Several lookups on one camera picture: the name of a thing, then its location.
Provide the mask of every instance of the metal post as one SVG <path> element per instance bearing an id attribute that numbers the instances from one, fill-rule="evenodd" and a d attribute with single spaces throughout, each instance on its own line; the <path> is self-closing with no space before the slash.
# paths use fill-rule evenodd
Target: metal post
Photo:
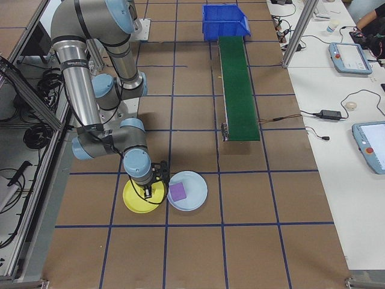
<path id="1" fill-rule="evenodd" d="M 294 29 L 293 36 L 290 38 L 288 48 L 282 59 L 282 67 L 288 68 L 291 58 L 297 50 L 298 44 L 301 40 L 303 33 L 305 32 L 306 26 L 312 17 L 315 7 L 317 6 L 318 0 L 307 0 L 305 7 L 301 13 L 300 19 L 298 20 L 297 26 Z"/>
<path id="2" fill-rule="evenodd" d="M 91 59 L 95 61 L 96 69 L 98 71 L 102 70 L 104 68 L 105 63 L 103 62 L 103 58 L 99 53 L 95 39 L 87 40 L 87 48 L 88 51 L 90 51 Z"/>

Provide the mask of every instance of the wire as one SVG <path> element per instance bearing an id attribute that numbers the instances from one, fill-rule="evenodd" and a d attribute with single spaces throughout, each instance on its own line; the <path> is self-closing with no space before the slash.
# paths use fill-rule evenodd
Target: wire
<path id="1" fill-rule="evenodd" d="M 51 138 L 51 128 L 45 123 L 38 123 L 25 131 L 23 141 L 28 148 L 40 150 L 49 144 Z"/>
<path id="2" fill-rule="evenodd" d="M 300 110 L 300 112 L 302 112 L 302 113 L 306 113 L 306 114 L 310 114 L 310 115 L 314 115 L 313 113 L 308 113 L 307 111 L 304 111 L 304 110 Z"/>
<path id="3" fill-rule="evenodd" d="M 289 17 L 289 16 L 292 16 L 292 15 L 294 15 L 294 14 L 295 14 L 295 12 L 297 11 L 297 6 L 295 6 L 295 4 L 294 4 L 294 3 L 292 3 L 291 5 L 293 5 L 293 6 L 294 6 L 294 12 L 293 12 L 293 13 L 291 13 L 291 14 L 288 14 L 288 15 L 272 15 L 272 17 Z"/>
<path id="4" fill-rule="evenodd" d="M 161 200 L 159 203 L 156 203 L 156 202 L 151 202 L 150 200 L 147 200 L 147 199 L 143 198 L 143 197 L 139 194 L 139 192 L 137 191 L 137 189 L 135 188 L 134 182 L 132 181 L 132 178 L 131 178 L 130 175 L 128 175 L 128 178 L 129 178 L 130 183 L 131 183 L 131 186 L 132 186 L 132 188 L 134 188 L 134 191 L 135 191 L 135 193 L 137 194 L 137 196 L 140 197 L 142 200 L 146 201 L 147 203 L 150 203 L 150 204 L 152 204 L 152 205 L 160 205 L 160 204 L 163 203 L 163 201 L 166 199 L 167 194 L 168 194 L 168 191 L 167 191 L 166 186 L 165 186 L 165 184 L 164 184 L 163 182 L 162 182 L 163 188 L 164 188 L 163 198 L 162 198 L 162 200 Z"/>
<path id="5" fill-rule="evenodd" d="M 314 35 L 302 35 L 302 37 L 314 37 L 314 38 L 317 38 L 322 43 L 325 43 L 325 44 L 330 44 L 331 43 L 331 42 L 325 42 L 321 38 L 318 38 L 317 36 L 314 36 Z"/>
<path id="6" fill-rule="evenodd" d="M 265 123 L 268 123 L 268 122 L 278 122 L 279 120 L 283 120 L 283 119 L 293 119 L 295 117 L 301 117 L 302 114 L 291 114 L 289 116 L 282 116 L 282 117 L 275 117 L 273 119 L 259 119 L 259 123 L 261 125 L 264 125 Z"/>
<path id="7" fill-rule="evenodd" d="M 16 169 L 12 169 L 12 168 L 1 169 L 0 172 L 5 171 L 5 170 L 12 170 L 12 171 L 17 172 Z M 19 185 L 19 188 L 20 188 L 19 194 L 14 199 L 11 199 L 11 200 L 8 201 L 8 203 L 5 205 L 5 207 L 0 212 L 0 214 L 4 214 L 5 212 L 11 210 L 18 203 L 18 201 L 20 200 L 20 198 L 22 196 L 22 193 L 24 192 L 24 188 L 25 188 L 25 176 L 22 173 L 20 175 L 20 177 L 23 178 L 23 183 L 21 184 L 20 181 L 16 181 L 16 183 Z"/>
<path id="8" fill-rule="evenodd" d="M 16 228 L 13 231 L 13 233 L 11 233 L 10 236 L 5 241 L 0 241 L 0 249 L 5 248 L 9 244 L 11 244 L 12 241 L 14 240 L 14 238 L 17 236 L 17 234 L 19 232 L 20 226 L 22 224 L 22 220 L 24 218 L 26 209 L 28 207 L 29 199 L 30 199 L 30 197 L 32 195 L 32 192 L 34 190 L 34 187 L 35 187 L 35 184 L 36 184 L 36 181 L 37 181 L 37 174 L 39 173 L 39 170 L 40 170 L 40 168 L 42 166 L 42 161 L 43 161 L 44 156 L 46 155 L 46 153 L 48 151 L 48 147 L 49 146 L 46 146 L 46 149 L 43 152 L 42 158 L 39 160 L 39 162 L 37 164 L 36 171 L 35 171 L 35 174 L 34 174 L 34 177 L 33 177 L 33 181 L 32 181 L 31 187 L 29 188 L 28 193 L 27 193 L 27 195 L 25 196 L 25 199 L 24 199 L 22 211 L 21 211 L 20 214 L 18 214 L 19 215 L 19 221 L 17 222 Z"/>
<path id="9" fill-rule="evenodd" d="M 319 135 L 316 133 L 315 129 L 313 129 L 311 126 L 305 126 L 305 128 L 310 128 L 310 129 L 314 132 L 314 134 L 315 134 L 318 138 L 320 138 L 321 140 L 329 140 L 329 139 L 330 139 L 330 137 L 328 137 L 328 136 L 325 136 L 325 137 L 319 136 Z"/>
<path id="10" fill-rule="evenodd" d="M 22 61 L 17 61 L 16 63 L 17 63 L 17 64 L 24 64 L 24 65 L 28 65 L 28 66 L 32 66 L 32 67 L 37 67 L 37 68 L 40 68 L 40 69 L 47 69 L 47 67 L 41 67 L 41 66 L 38 66 L 38 65 L 25 63 L 25 62 L 22 62 Z"/>
<path id="11" fill-rule="evenodd" d="M 367 89 L 361 89 L 361 90 L 359 90 L 359 91 L 357 91 L 357 92 L 352 92 L 352 93 L 348 94 L 343 100 L 341 100 L 340 104 L 341 104 L 343 110 L 345 110 L 345 112 L 346 112 L 346 114 L 347 114 L 347 117 L 343 117 L 343 119 L 349 118 L 349 113 L 348 113 L 347 109 L 344 107 L 344 105 L 343 105 L 342 103 L 343 103 L 345 100 L 347 100 L 348 97 L 350 97 L 351 95 L 356 95 L 356 94 L 358 94 L 358 93 L 360 93 L 360 92 L 370 92 L 370 93 L 373 93 L 374 95 L 377 95 L 377 96 L 378 96 L 378 102 L 377 102 L 376 107 L 377 107 L 377 109 L 381 112 L 381 114 L 382 114 L 383 116 L 385 116 L 385 113 L 379 108 L 379 105 L 380 105 L 380 102 L 381 102 L 381 95 L 379 95 L 379 94 L 376 93 L 376 92 L 372 92 L 372 91 L 370 91 L 370 90 L 367 90 Z"/>

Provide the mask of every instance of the metal rack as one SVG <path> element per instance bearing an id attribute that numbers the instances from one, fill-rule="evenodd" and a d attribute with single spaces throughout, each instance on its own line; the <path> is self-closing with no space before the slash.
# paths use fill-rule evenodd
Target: metal rack
<path id="1" fill-rule="evenodd" d="M 39 61 L 39 57 L 29 57 L 24 61 L 32 61 L 33 63 L 33 61 Z M 35 69 L 30 69 L 29 66 L 25 67 L 28 68 L 26 74 L 30 74 L 32 76 L 34 73 L 37 73 Z M 46 150 L 46 152 L 42 156 L 41 165 L 37 171 L 37 165 L 40 161 L 41 152 L 28 149 L 23 142 L 24 132 L 29 126 L 31 126 L 31 124 L 21 122 L 20 119 L 16 118 L 11 122 L 0 125 L 1 168 L 17 169 L 25 160 L 32 163 L 33 166 L 29 167 L 25 172 L 26 187 L 24 192 L 29 190 L 32 180 L 36 178 L 28 206 L 22 218 L 22 223 L 16 237 L 7 247 L 0 249 L 0 258 L 4 260 L 2 262 L 2 266 L 0 266 L 0 281 L 11 282 L 14 279 L 19 279 L 20 276 L 23 275 L 23 269 L 29 262 L 27 256 L 29 254 L 29 250 L 33 250 L 33 248 L 29 246 L 29 241 L 26 242 L 26 237 L 28 234 L 33 236 L 33 230 L 38 229 L 35 224 L 33 224 L 33 227 L 35 228 L 32 228 L 32 220 L 38 219 L 37 214 L 44 214 L 42 211 L 37 211 L 36 208 L 39 202 L 44 201 L 41 198 L 43 187 L 46 184 L 46 177 L 48 175 L 49 168 L 52 165 L 54 153 L 58 148 L 60 148 L 61 143 L 59 140 L 63 133 L 63 127 L 66 122 L 66 116 L 69 109 L 65 97 L 61 97 L 57 112 L 54 114 L 45 107 L 45 104 L 39 99 L 39 97 L 31 89 L 28 89 L 28 87 L 20 78 L 18 78 L 16 74 L 12 74 L 10 69 L 3 69 L 3 71 L 7 71 L 7 74 L 11 75 L 23 98 L 32 108 L 34 108 L 36 112 L 38 112 L 39 118 L 49 124 L 53 130 L 52 138 L 49 144 L 42 149 Z M 10 97 L 10 95 L 14 95 L 14 93 L 10 91 L 12 89 L 13 88 L 10 85 L 3 85 L 3 88 L 0 89 L 0 95 L 2 96 L 0 99 L 5 100 L 5 103 L 1 104 L 3 111 L 11 111 L 14 109 L 12 107 L 12 98 Z M 2 173 L 5 177 L 11 177 L 13 172 Z M 14 231 L 14 228 L 19 220 L 19 216 L 17 214 L 21 212 L 22 207 L 23 199 L 21 198 L 12 210 L 0 215 L 0 240 L 5 240 L 7 235 Z"/>

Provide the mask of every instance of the power adapter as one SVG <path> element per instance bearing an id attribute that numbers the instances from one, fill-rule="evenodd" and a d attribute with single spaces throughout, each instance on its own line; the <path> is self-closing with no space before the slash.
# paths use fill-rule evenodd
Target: power adapter
<path id="1" fill-rule="evenodd" d="M 336 110 L 321 110 L 319 113 L 313 113 L 314 116 L 320 119 L 340 120 L 341 112 Z"/>
<path id="2" fill-rule="evenodd" d="M 282 47 L 281 47 L 281 50 L 282 51 L 286 51 L 288 49 L 288 44 L 286 44 L 286 45 L 283 45 Z M 302 50 L 302 46 L 300 45 L 300 44 L 298 44 L 298 46 L 297 46 L 297 48 L 296 48 L 296 52 L 298 52 L 298 51 L 301 51 Z"/>

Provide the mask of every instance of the floor tile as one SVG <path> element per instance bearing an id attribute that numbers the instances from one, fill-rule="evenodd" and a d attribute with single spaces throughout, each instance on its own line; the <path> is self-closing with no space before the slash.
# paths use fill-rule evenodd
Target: floor tile
<path id="1" fill-rule="evenodd" d="M 280 65 L 282 51 L 277 42 L 247 42 L 249 65 Z"/>
<path id="2" fill-rule="evenodd" d="M 214 129 L 212 96 L 174 98 L 173 129 Z"/>
<path id="3" fill-rule="evenodd" d="M 221 172 L 266 170 L 261 141 L 222 141 L 218 133 Z"/>
<path id="4" fill-rule="evenodd" d="M 297 99 L 294 95 L 285 96 L 259 96 L 257 97 L 259 119 L 273 119 L 275 117 L 301 114 Z M 263 128 L 303 128 L 303 118 L 294 117 L 278 122 L 268 122 Z"/>
<path id="5" fill-rule="evenodd" d="M 107 234 L 108 228 L 55 229 L 42 274 L 49 288 L 99 288 Z"/>
<path id="6" fill-rule="evenodd" d="M 210 46 L 208 43 L 177 43 L 175 64 L 210 70 Z"/>
<path id="7" fill-rule="evenodd" d="M 317 165 L 305 130 L 264 131 L 271 170 L 315 170 Z"/>
<path id="8" fill-rule="evenodd" d="M 0 27 L 27 27 L 41 4 L 42 0 L 2 0 Z"/>
<path id="9" fill-rule="evenodd" d="M 176 41 L 203 41 L 202 23 L 178 22 Z"/>
<path id="10" fill-rule="evenodd" d="M 178 4 L 177 19 L 202 21 L 202 4 Z"/>
<path id="11" fill-rule="evenodd" d="M 276 226 L 226 227 L 225 235 L 229 288 L 289 288 Z"/>
<path id="12" fill-rule="evenodd" d="M 111 231 L 103 289 L 162 288 L 164 228 Z"/>
<path id="13" fill-rule="evenodd" d="M 271 20 L 266 3 L 239 3 L 238 7 L 249 20 Z"/>
<path id="14" fill-rule="evenodd" d="M 166 288 L 225 288 L 221 228 L 168 229 Z"/>
<path id="15" fill-rule="evenodd" d="M 147 145 L 153 163 L 168 161 L 168 148 L 170 147 L 170 132 L 147 131 Z"/>
<path id="16" fill-rule="evenodd" d="M 290 95 L 294 93 L 289 72 L 281 66 L 252 67 L 251 74 L 257 95 Z"/>
<path id="17" fill-rule="evenodd" d="M 175 40 L 175 22 L 151 22 L 149 41 L 167 42 Z"/>
<path id="18" fill-rule="evenodd" d="M 272 173 L 281 222 L 330 222 L 333 218 L 318 172 Z"/>
<path id="19" fill-rule="evenodd" d="M 267 173 L 221 174 L 225 223 L 275 223 Z"/>
<path id="20" fill-rule="evenodd" d="M 70 175 L 57 224 L 109 224 L 116 180 L 117 175 Z"/>
<path id="21" fill-rule="evenodd" d="M 138 65 L 173 65 L 174 43 L 142 43 Z"/>
<path id="22" fill-rule="evenodd" d="M 24 28 L 0 28 L 1 56 L 9 58 L 24 32 Z"/>
<path id="23" fill-rule="evenodd" d="M 128 175 L 120 175 L 113 223 L 115 225 L 164 225 L 166 220 L 166 202 L 145 214 L 134 213 L 126 207 L 123 201 L 123 189 L 128 182 Z"/>
<path id="24" fill-rule="evenodd" d="M 175 68 L 175 95 L 212 95 L 211 71 L 200 67 Z"/>
<path id="25" fill-rule="evenodd" d="M 172 67 L 141 67 L 146 74 L 148 95 L 171 95 L 173 86 Z"/>
<path id="26" fill-rule="evenodd" d="M 154 21 L 175 21 L 175 4 L 149 4 L 146 17 Z"/>
<path id="27" fill-rule="evenodd" d="M 283 226 L 293 288 L 345 288 L 350 274 L 333 225 Z"/>
<path id="28" fill-rule="evenodd" d="M 73 163 L 71 167 L 72 173 L 84 173 L 84 172 L 118 172 L 119 171 L 120 156 L 104 155 L 102 157 L 93 158 L 92 160 L 78 160 L 73 157 Z"/>
<path id="29" fill-rule="evenodd" d="M 253 41 L 274 41 L 278 43 L 276 29 L 272 21 L 249 21 L 251 36 L 246 40 Z"/>
<path id="30" fill-rule="evenodd" d="M 137 9 L 138 18 L 146 18 L 147 3 L 140 4 L 135 2 L 135 8 Z"/>
<path id="31" fill-rule="evenodd" d="M 183 212 L 168 206 L 169 224 L 220 224 L 220 198 L 218 175 L 202 175 L 208 186 L 208 195 L 204 204 L 190 212 Z"/>
<path id="32" fill-rule="evenodd" d="M 173 132 L 171 137 L 171 172 L 193 170 L 216 172 L 215 133 L 210 131 Z"/>
<path id="33" fill-rule="evenodd" d="M 144 128 L 170 129 L 171 96 L 146 96 L 140 99 L 138 118 Z"/>

